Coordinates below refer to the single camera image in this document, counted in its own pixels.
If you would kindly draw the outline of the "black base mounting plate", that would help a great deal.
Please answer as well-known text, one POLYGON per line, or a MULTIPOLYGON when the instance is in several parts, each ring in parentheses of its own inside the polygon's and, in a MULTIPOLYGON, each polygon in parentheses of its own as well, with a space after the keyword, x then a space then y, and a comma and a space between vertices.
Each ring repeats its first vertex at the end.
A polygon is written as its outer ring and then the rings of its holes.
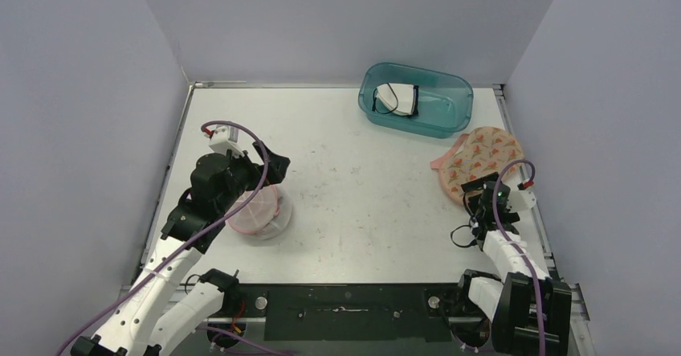
POLYGON ((485 314, 459 295, 456 284, 242 284, 228 308, 209 316, 264 326, 267 341, 392 341, 453 336, 484 344, 485 314))

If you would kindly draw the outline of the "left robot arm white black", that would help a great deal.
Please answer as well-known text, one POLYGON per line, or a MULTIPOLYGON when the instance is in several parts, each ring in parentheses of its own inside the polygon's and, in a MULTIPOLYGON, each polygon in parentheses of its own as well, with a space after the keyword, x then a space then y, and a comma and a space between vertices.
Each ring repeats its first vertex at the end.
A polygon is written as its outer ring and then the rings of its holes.
POLYGON ((280 184, 289 158, 253 143, 262 158, 227 142, 212 145, 190 175, 190 187, 169 213, 145 267, 131 289, 106 308, 108 320, 91 336, 70 341, 71 355, 161 355, 212 313, 230 316, 239 307, 235 276, 211 269, 189 295, 188 304, 165 307, 184 276, 206 254, 226 221, 253 198, 280 184))

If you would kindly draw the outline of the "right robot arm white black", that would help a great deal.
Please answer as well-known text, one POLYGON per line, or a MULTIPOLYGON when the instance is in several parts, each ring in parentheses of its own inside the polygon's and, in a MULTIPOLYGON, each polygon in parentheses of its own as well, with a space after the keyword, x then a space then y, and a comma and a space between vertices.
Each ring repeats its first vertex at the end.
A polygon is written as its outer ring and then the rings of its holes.
POLYGON ((569 350, 570 287, 543 271, 514 224, 509 186, 498 174, 465 183, 463 205, 472 218, 470 245, 495 265, 496 274, 468 269, 454 293, 456 309, 480 311, 490 324, 492 349, 507 355, 566 355, 569 350))

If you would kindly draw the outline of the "pink round mesh laundry bag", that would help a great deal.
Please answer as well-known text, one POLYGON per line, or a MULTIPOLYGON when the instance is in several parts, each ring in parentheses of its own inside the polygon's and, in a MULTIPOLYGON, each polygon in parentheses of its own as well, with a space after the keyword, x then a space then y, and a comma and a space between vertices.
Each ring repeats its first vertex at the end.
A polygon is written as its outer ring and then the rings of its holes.
POLYGON ((281 185, 270 185, 234 213, 227 223, 241 235, 273 239, 287 228, 292 211, 293 203, 285 189, 281 185))

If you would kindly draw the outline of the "teal plastic bin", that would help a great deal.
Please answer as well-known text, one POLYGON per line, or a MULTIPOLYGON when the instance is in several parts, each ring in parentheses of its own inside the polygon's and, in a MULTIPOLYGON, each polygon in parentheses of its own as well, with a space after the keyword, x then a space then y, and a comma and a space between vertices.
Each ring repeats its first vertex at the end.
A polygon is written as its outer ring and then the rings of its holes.
POLYGON ((473 99, 459 76, 383 62, 365 73, 358 106, 375 125, 443 139, 468 126, 473 99))

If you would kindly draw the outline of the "floral mesh laundry bag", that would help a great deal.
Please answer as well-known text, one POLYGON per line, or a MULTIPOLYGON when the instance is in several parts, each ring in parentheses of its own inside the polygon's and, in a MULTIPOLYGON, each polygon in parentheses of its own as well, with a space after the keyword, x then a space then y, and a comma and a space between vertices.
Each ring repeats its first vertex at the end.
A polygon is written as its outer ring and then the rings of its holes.
POLYGON ((522 145, 508 131, 484 126, 459 136, 444 155, 430 163, 430 168, 437 172, 446 195, 462 206, 463 184, 498 174, 508 163, 523 158, 522 145))

